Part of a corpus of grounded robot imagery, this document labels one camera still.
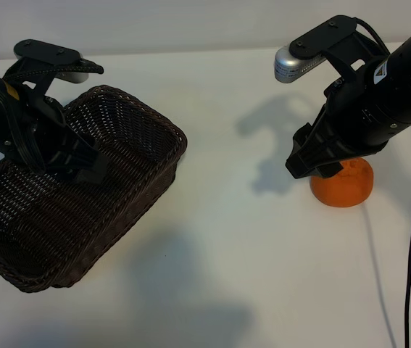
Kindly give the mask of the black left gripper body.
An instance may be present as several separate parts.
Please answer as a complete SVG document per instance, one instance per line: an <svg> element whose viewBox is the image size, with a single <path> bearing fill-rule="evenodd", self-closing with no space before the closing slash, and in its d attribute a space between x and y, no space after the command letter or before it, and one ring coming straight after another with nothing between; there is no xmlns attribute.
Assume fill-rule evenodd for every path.
<svg viewBox="0 0 411 348"><path fill-rule="evenodd" d="M93 163L67 162L67 137L74 131L63 106L46 95L52 78L35 86L0 78L0 152L33 173L77 173Z"/></svg>

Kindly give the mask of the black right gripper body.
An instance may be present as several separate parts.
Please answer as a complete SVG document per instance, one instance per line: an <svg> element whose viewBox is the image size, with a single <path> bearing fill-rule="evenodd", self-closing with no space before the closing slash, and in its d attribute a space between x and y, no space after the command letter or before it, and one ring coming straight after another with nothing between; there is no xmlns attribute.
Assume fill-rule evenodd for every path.
<svg viewBox="0 0 411 348"><path fill-rule="evenodd" d="M411 125L411 54L374 57L358 70L337 68L310 131L310 161L340 162L374 154Z"/></svg>

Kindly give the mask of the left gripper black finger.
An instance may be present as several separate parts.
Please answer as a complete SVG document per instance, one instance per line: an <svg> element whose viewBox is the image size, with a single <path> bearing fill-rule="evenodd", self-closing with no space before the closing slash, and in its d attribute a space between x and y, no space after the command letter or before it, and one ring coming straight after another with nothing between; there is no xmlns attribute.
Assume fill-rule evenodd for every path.
<svg viewBox="0 0 411 348"><path fill-rule="evenodd" d="M99 155L96 139L88 133L71 132L67 147L68 163L94 163Z"/></svg>
<svg viewBox="0 0 411 348"><path fill-rule="evenodd" d="M107 174L108 157L99 154L95 162L89 169L81 169L77 172L73 180L76 183L100 184Z"/></svg>

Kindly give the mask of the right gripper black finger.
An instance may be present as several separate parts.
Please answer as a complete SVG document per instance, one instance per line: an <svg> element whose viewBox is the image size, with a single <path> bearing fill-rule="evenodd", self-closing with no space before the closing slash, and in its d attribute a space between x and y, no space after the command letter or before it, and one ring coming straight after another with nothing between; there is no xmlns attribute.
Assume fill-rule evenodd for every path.
<svg viewBox="0 0 411 348"><path fill-rule="evenodd" d="M331 149L325 146L310 148L310 145L302 146L301 142L293 140L286 168L294 178L331 178L343 169L340 159Z"/></svg>
<svg viewBox="0 0 411 348"><path fill-rule="evenodd" d="M312 126L309 123L303 125L293 136L293 148L300 149L307 141L310 133L312 131Z"/></svg>

